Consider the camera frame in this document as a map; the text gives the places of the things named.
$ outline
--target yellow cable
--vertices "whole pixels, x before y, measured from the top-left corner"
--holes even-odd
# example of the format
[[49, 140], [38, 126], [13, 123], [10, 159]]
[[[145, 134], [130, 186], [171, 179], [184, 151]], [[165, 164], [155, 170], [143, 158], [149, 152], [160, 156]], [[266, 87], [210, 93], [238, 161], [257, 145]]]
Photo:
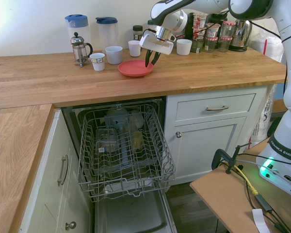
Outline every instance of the yellow cable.
[[234, 166], [238, 172], [242, 175], [242, 177], [248, 182], [248, 185], [251, 189], [251, 192], [253, 193], [253, 195], [258, 195], [259, 193], [257, 192], [257, 190], [253, 187], [253, 185], [251, 184], [251, 182], [248, 180], [248, 178], [246, 177], [246, 175], [237, 167], [237, 166]]

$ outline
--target blue lid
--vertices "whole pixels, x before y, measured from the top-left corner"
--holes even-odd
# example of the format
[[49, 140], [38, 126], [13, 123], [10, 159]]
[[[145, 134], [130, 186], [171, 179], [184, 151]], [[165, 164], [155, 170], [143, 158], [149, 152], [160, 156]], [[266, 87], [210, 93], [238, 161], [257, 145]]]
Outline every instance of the blue lid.
[[114, 17], [98, 17], [97, 23], [99, 24], [112, 24], [112, 23], [117, 23], [117, 19]]
[[82, 28], [88, 26], [87, 16], [84, 15], [69, 15], [65, 17], [67, 27]]

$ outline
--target floor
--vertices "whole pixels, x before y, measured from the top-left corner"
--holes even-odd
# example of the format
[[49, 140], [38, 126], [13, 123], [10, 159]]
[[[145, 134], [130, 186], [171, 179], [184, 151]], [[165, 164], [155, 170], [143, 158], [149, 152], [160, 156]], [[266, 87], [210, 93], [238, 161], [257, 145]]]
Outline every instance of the floor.
[[[216, 216], [189, 183], [172, 186], [166, 196], [178, 233], [215, 233]], [[221, 222], [217, 233], [226, 233]]]

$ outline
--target french press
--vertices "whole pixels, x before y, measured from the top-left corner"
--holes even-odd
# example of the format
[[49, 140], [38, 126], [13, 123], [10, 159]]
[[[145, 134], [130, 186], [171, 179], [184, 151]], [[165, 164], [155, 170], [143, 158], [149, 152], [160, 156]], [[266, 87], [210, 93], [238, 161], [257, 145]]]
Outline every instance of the french press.
[[[74, 37], [71, 38], [71, 44], [75, 59], [75, 64], [83, 67], [83, 65], [89, 64], [88, 58], [93, 53], [93, 47], [89, 43], [84, 43], [84, 39], [78, 35], [78, 33], [74, 33]], [[90, 52], [86, 54], [85, 46], [89, 46]]]

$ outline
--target green light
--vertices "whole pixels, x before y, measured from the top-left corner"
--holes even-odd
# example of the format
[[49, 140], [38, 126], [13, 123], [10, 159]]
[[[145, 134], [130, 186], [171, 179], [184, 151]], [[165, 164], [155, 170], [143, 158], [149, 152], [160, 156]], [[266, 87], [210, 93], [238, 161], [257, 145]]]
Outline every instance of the green light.
[[[272, 164], [273, 159], [274, 159], [273, 157], [269, 157], [268, 160], [265, 161], [265, 163], [263, 164], [263, 166], [268, 167], [269, 164]], [[260, 168], [260, 172], [261, 172], [261, 174], [262, 174], [262, 175], [265, 175], [266, 170], [267, 170], [266, 168], [261, 167], [261, 168]]]

